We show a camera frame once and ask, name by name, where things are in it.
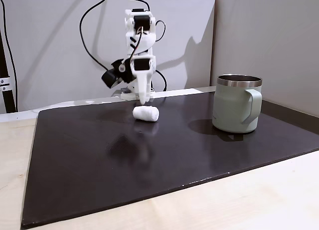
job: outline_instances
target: robotic arm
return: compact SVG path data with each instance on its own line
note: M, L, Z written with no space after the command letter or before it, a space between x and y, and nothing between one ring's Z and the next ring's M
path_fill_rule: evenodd
M150 100L151 79L156 70L156 58L152 46L156 41L156 21L150 11L144 9L125 10L127 56L112 63L113 69L106 71L102 80L109 88L122 81L131 83L140 102L144 105Z

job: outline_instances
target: gray wall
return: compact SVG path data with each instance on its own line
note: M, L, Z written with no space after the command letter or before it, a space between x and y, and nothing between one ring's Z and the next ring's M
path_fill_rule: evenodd
M79 34L82 14L99 1L4 0L18 74L19 110L107 97L115 91L101 81L103 69L87 55ZM164 38L153 50L168 90L208 86L215 0L146 1L156 19L167 25ZM124 10L137 7L146 8L131 0L108 0L83 22L88 48L108 67L126 55ZM159 37L162 30L158 25ZM7 51L6 57L11 71ZM163 80L155 74L155 90L161 91L163 87ZM2 96L0 113L4 113Z
M319 0L216 0L212 83L263 78L265 99L319 116Z

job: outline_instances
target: electrical wire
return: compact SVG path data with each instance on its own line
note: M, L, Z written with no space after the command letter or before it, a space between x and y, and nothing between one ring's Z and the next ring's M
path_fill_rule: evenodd
M162 21L162 20L156 21L155 26L156 26L159 22L162 22L162 23L164 24L164 31L163 31L163 34L161 35L161 37L160 37L158 40L155 40L155 42L158 42L158 41L160 41L160 40L163 38L163 36L164 36L164 34L165 34L165 30L166 30L166 24L165 24L165 22Z
M99 6L100 4L102 4L104 1L105 1L105 0L101 0L100 2L98 2L97 4L95 4L94 6L92 6L91 8L89 8L89 9L84 13L84 15L82 16L82 18L81 18L81 20L80 20L80 35L81 35L81 39L82 39L82 43L83 43L83 45L84 45L84 48L85 48L86 52L89 54L89 56L91 56L91 58L92 58L95 62L97 62L101 67L103 67L104 69L106 69L106 70L108 71L108 68L105 67L101 62L99 62L99 61L89 52L88 48L87 48L86 45L85 45L84 38L83 38L83 34L82 34L82 22L83 22L84 17L87 15L87 13L89 13L92 9L94 9L95 7L97 7L97 6ZM149 5L146 1L144 1L144 0L136 0L136 1L140 1L140 2L145 3L145 4L148 6L148 9L149 9L149 11L150 11L150 5Z
M139 41L138 41L138 43L136 44L135 48L134 48L133 51L132 51L132 54L131 54L131 56L130 56L130 63L131 63L131 61L132 61L132 57L133 57L133 55L134 55L136 49L137 49L137 48L139 47L139 45L140 45L140 42L141 42L141 39L142 39L142 35L143 35L143 26L140 26L140 27L139 27L138 31L136 31L136 34L138 34L139 30L141 30L140 38L139 38Z
M8 47L9 53L10 53L11 63L12 63L13 72L14 72L14 82L15 82L15 110L18 112L18 83L17 83L17 79L16 79L16 71L15 71L15 65L14 65L14 61L13 61L13 56L12 56L11 48L10 48L10 45L9 45L8 36L7 36L7 34L6 34L4 2L3 2L3 0L0 0L0 1L1 1L1 3L2 3L3 27L4 27L5 41L6 41L6 45L7 45L7 47Z
M167 82L166 82L164 75L162 73L160 73L158 70L155 70L155 71L163 78L164 83L165 83L165 87L164 87L163 91L166 91L167 90Z

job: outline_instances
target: white foam object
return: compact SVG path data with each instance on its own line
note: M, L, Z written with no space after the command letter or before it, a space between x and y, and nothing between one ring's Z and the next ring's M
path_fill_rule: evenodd
M133 116L136 119L156 122L159 119L160 112L156 107L138 106L133 109Z

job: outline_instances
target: sage green mug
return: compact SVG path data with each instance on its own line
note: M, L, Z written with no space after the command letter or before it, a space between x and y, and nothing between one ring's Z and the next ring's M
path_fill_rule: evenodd
M259 77L219 76L213 104L213 125L230 133L254 131L261 110L261 85Z

